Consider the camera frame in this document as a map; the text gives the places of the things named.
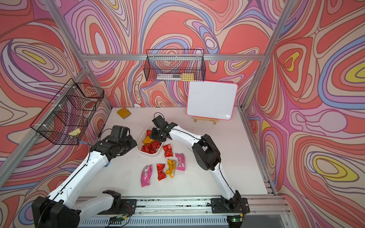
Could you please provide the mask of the yellow tea bag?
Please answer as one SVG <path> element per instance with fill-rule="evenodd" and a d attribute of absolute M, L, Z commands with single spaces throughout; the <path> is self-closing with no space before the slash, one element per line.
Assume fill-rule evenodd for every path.
<path fill-rule="evenodd" d="M 167 160 L 168 169 L 166 170 L 166 175 L 169 175 L 171 178 L 175 176 L 176 170 L 176 160 Z"/>
<path fill-rule="evenodd" d="M 150 137 L 146 137 L 144 140 L 143 140 L 143 145 L 148 145 L 150 143 L 153 143 L 154 140 L 151 139 Z"/>

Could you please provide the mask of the white plastic storage box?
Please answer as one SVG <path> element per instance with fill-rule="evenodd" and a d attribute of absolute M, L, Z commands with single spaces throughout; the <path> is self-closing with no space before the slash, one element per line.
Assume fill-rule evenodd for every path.
<path fill-rule="evenodd" d="M 154 127 L 155 125 L 153 123 L 149 124 L 137 142 L 137 150 L 143 155 L 156 157 L 158 154 L 164 152 L 163 146 L 165 142 L 158 142 L 150 138 Z"/>

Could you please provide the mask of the pink tea bag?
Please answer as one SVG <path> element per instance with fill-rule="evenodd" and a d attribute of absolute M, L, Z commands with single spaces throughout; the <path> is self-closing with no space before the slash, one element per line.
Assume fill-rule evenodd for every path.
<path fill-rule="evenodd" d="M 152 176 L 152 165 L 146 165 L 141 173 L 141 187 L 149 186 Z"/>
<path fill-rule="evenodd" d="M 183 171 L 185 172 L 185 155 L 183 153 L 181 154 L 175 154 L 177 160 L 178 160 L 178 164 L 177 164 L 177 167 L 176 169 L 178 171 Z"/>

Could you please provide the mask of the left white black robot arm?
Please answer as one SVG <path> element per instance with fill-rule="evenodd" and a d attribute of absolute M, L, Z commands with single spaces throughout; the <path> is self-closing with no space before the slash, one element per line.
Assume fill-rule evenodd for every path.
<path fill-rule="evenodd" d="M 101 195 L 76 205 L 80 194 L 94 176 L 112 159 L 123 156 L 137 146 L 125 126 L 115 125 L 111 134 L 98 141 L 79 167 L 46 197 L 37 197 L 32 205 L 36 228 L 76 228 L 85 220 L 104 211 L 132 213 L 120 193 L 103 191 Z"/>

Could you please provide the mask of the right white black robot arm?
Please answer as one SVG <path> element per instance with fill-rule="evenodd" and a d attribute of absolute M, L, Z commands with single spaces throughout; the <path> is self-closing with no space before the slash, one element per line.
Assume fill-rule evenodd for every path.
<path fill-rule="evenodd" d="M 219 187 L 226 211 L 233 212 L 242 206 L 241 195 L 229 181 L 222 166 L 221 153 L 209 135 L 195 135 L 176 123 L 168 123 L 161 115 L 155 117 L 152 122 L 155 127 L 152 128 L 151 139 L 161 143 L 167 139 L 179 141 L 192 150 L 197 164 L 211 174 Z"/>

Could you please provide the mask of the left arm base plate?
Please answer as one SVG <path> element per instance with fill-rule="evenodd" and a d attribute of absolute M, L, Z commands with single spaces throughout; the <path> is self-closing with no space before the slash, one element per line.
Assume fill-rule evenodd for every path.
<path fill-rule="evenodd" d="M 136 199 L 123 199 L 121 194 L 112 190 L 103 191 L 104 194 L 113 197 L 113 203 L 110 209 L 100 212 L 99 215 L 117 215 L 127 213 L 133 215 L 136 210 Z"/>

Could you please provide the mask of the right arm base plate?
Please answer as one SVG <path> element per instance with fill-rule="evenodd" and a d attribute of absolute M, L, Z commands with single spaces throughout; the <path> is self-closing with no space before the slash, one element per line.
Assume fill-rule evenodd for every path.
<path fill-rule="evenodd" d="M 250 207 L 247 198 L 237 198 L 226 200 L 224 198 L 211 198 L 211 202 L 207 203 L 212 208 L 212 213 L 239 213 L 246 215 L 250 212 Z"/>

